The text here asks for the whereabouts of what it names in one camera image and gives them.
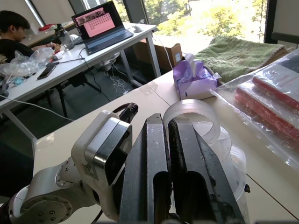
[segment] red book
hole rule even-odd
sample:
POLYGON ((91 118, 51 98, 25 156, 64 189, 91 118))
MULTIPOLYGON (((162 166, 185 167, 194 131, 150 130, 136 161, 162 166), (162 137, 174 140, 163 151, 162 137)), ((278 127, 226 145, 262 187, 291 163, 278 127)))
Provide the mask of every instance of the red book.
POLYGON ((299 73, 275 64, 254 75, 252 82, 299 111, 299 73))
POLYGON ((279 133, 299 140, 299 112, 251 81, 238 86, 236 99, 242 105, 254 111, 279 133))

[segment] pink screen display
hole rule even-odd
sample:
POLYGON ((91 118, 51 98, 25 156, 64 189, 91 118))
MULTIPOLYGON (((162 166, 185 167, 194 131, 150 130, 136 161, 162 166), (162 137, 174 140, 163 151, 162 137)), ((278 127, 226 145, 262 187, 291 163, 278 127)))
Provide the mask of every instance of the pink screen display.
POLYGON ((110 13, 105 13, 103 8, 78 17, 77 22, 83 25, 89 37, 96 36, 115 27, 110 13))

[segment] plastic wrap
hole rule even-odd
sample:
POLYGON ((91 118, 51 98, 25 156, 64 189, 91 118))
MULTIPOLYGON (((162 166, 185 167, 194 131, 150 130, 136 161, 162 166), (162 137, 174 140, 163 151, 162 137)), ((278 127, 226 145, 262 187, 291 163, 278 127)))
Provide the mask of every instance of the plastic wrap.
POLYGON ((6 80, 11 77, 30 76, 44 68, 53 54, 52 48, 40 48, 31 57, 15 51, 15 58, 10 63, 0 65, 0 73, 6 76, 6 80))
POLYGON ((214 93, 272 152, 299 171, 299 49, 214 93))
MULTIPOLYGON (((217 155, 243 218, 246 223, 250 223, 244 191, 246 185, 246 156, 244 152, 232 145, 229 133, 220 126, 213 108, 200 100, 185 99, 171 105, 163 116, 166 127, 170 120, 186 113, 199 115, 196 118, 197 121, 192 122, 193 128, 217 155), (200 121, 201 115, 209 118, 211 122, 200 121)), ((175 210, 174 196, 172 196, 172 205, 175 210)))

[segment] cable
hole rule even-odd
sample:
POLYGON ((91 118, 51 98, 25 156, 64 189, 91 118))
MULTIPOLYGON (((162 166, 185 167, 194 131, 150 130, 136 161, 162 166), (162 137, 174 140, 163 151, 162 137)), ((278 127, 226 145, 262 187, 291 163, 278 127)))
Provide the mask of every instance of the cable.
POLYGON ((96 216, 96 218, 93 220, 93 222, 91 224, 97 223, 99 218, 101 218, 102 214, 103 214, 103 210, 101 209, 101 211, 98 213, 98 215, 96 216))
POLYGON ((93 80, 94 80, 94 82, 98 85, 98 87, 100 88, 102 94, 107 98, 107 100, 108 100, 109 102, 111 102, 111 100, 106 96, 106 94, 103 93, 101 86, 100 86, 100 85, 97 83, 97 81, 95 80, 95 75, 94 75, 94 73, 93 73, 92 71, 90 71, 90 72, 92 73, 92 75, 93 75, 93 80))
POLYGON ((128 75, 126 75, 125 73, 119 71, 112 61, 111 61, 111 63, 112 63, 112 65, 113 65, 113 67, 115 67, 115 69, 116 69, 119 73, 123 74, 123 75, 128 79, 128 82, 130 82, 130 79, 129 79, 128 75))
POLYGON ((85 58, 73 59, 73 60, 69 60, 69 61, 66 61, 66 62, 58 62, 58 64, 63 64, 63 63, 68 63, 68 62, 74 62, 74 61, 78 61, 78 60, 85 60, 85 58))
POLYGON ((121 106, 119 106, 119 107, 117 107, 114 111, 112 111, 113 113, 118 113, 118 112, 120 112, 120 111, 122 111, 122 110, 124 110, 127 106, 129 106, 130 104, 123 104, 123 105, 121 105, 121 106))
MULTIPOLYGON (((79 56, 81 57, 81 59, 83 59, 83 60, 85 61, 85 64, 87 65, 88 69, 90 69, 89 66, 88 66, 87 61, 86 61, 85 58, 82 57, 82 55, 81 55, 82 51, 85 50, 85 49, 86 49, 86 48, 82 48, 82 49, 81 49, 81 51, 80 51, 80 53, 79 53, 79 56)), ((98 85, 98 87, 100 88, 101 93, 107 98, 107 100, 108 100, 109 102, 111 102, 111 100, 106 96, 106 94, 103 93, 101 86, 100 86, 100 85, 97 83, 97 81, 95 80, 95 75, 94 75, 94 73, 93 73, 92 71, 90 71, 90 72, 91 72, 92 75, 93 75, 93 80, 94 80, 94 82, 95 82, 95 83, 98 85)))
POLYGON ((116 76, 114 75, 114 69, 113 69, 113 67, 111 67, 111 68, 112 68, 112 77, 109 76, 109 75, 106 74, 106 73, 104 73, 104 74, 105 74, 105 76, 110 77, 110 79, 114 82, 113 86, 114 86, 115 91, 118 93, 117 88, 116 88, 116 86, 118 86, 118 87, 122 88, 122 89, 125 91, 125 93, 129 92, 128 90, 125 89, 125 86, 124 86, 124 84, 125 84, 126 82, 125 82, 123 79, 121 79, 121 78, 119 78, 119 77, 116 77, 116 76))
POLYGON ((79 53, 79 56, 80 56, 82 59, 83 59, 83 57, 82 57, 81 53, 82 53, 82 51, 85 50, 85 49, 86 49, 86 48, 82 48, 81 51, 80 51, 80 53, 79 53))
POLYGON ((120 120, 131 123, 135 115, 138 113, 138 105, 130 103, 119 115, 120 120))
POLYGON ((27 102, 19 101, 19 100, 16 100, 16 99, 11 99, 11 98, 8 98, 8 97, 2 96, 2 95, 0 95, 0 97, 3 97, 3 98, 5 98, 5 99, 9 99, 9 100, 12 100, 12 101, 15 101, 15 102, 18 102, 18 103, 28 104, 28 105, 31 105, 31 106, 36 106, 36 107, 38 107, 38 108, 41 108, 41 109, 43 109, 43 110, 49 111, 49 112, 51 112, 51 113, 53 113, 53 114, 56 114, 57 116, 59 116, 59 117, 61 117, 61 118, 64 118, 64 119, 67 119, 67 120, 70 120, 70 121, 74 121, 74 120, 72 120, 72 119, 69 119, 69 118, 66 118, 66 117, 64 117, 64 116, 61 116, 60 114, 55 113, 55 112, 52 111, 52 110, 49 110, 49 109, 47 109, 47 108, 44 108, 44 107, 41 107, 41 106, 38 106, 38 105, 35 105, 35 104, 31 104, 31 103, 27 103, 27 102))
MULTIPOLYGON (((155 34, 155 35, 156 35, 156 37, 158 38, 158 40, 160 41, 160 43, 162 44, 162 46, 164 47, 164 45, 163 45, 162 41, 160 40, 160 38, 158 37, 158 35, 157 35, 157 34, 155 34)), ((169 59, 168 52, 167 52, 167 50, 166 50, 165 47, 164 47, 164 50, 165 50, 165 52, 166 52, 166 55, 167 55, 167 58, 168 58, 168 61, 169 61, 169 65, 170 65, 171 69, 173 70, 172 64, 171 64, 170 59, 169 59)))

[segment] green towel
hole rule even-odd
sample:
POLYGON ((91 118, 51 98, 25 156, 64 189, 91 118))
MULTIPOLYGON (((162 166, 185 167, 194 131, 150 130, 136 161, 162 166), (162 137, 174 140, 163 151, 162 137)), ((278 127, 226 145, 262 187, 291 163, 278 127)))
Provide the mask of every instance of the green towel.
POLYGON ((266 65, 284 45, 254 43, 232 36, 216 36, 210 45, 196 55, 222 82, 229 82, 266 65))

